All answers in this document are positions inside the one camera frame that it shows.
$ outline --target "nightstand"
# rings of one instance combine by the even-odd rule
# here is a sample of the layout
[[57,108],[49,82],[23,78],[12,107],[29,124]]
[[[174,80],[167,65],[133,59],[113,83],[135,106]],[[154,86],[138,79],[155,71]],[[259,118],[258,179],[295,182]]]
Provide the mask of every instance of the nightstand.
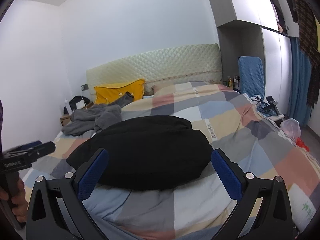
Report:
[[[93,105],[94,105],[94,103],[90,102],[87,106],[83,107],[82,109],[88,109]],[[70,115],[69,114],[65,114],[60,118],[60,123],[61,123],[62,126],[67,125],[70,121],[71,120],[70,120]]]

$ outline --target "white bottle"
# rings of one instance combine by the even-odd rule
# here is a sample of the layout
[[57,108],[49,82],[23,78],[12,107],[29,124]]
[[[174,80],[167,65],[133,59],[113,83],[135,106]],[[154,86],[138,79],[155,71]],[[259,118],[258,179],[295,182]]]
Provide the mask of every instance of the white bottle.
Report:
[[68,114],[69,114],[69,115],[71,115],[71,114],[72,114],[72,110],[71,110],[71,107],[70,107],[69,101],[66,99],[66,100],[64,100],[64,103],[65,103],[65,105],[66,105],[66,108],[67,108]]

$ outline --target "pillow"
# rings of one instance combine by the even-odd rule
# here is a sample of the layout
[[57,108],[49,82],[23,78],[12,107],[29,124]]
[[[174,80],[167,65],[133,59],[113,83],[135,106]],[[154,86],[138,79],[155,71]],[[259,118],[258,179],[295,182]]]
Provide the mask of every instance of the pillow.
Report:
[[134,190],[164,190],[197,179],[213,151],[190,121],[154,115],[111,125],[82,143],[66,161],[77,170],[99,148],[109,154],[99,183]]
[[94,87],[96,91],[97,99],[96,104],[110,104],[113,101],[116,101],[126,92],[129,92],[134,96],[133,101],[142,99],[145,83],[144,79],[138,79],[132,82],[126,83],[115,83],[115,84],[104,84]]
[[154,95],[156,97],[204,85],[210,85],[210,83],[205,81],[188,81],[183,83],[166,82],[154,85],[152,89],[154,90]]

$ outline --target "wall socket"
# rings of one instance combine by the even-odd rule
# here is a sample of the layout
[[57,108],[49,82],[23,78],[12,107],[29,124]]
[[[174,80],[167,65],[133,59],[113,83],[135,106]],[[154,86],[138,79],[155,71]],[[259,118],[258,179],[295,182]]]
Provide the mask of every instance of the wall socket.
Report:
[[88,84],[84,84],[81,86],[81,91],[86,91],[88,89],[89,89]]

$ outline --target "baseboard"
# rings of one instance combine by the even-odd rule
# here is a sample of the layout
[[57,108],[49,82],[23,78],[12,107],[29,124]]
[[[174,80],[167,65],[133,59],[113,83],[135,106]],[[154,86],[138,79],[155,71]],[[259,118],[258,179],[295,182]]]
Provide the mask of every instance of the baseboard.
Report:
[[320,136],[315,131],[313,131],[308,125],[306,126],[306,129],[318,142],[320,142]]

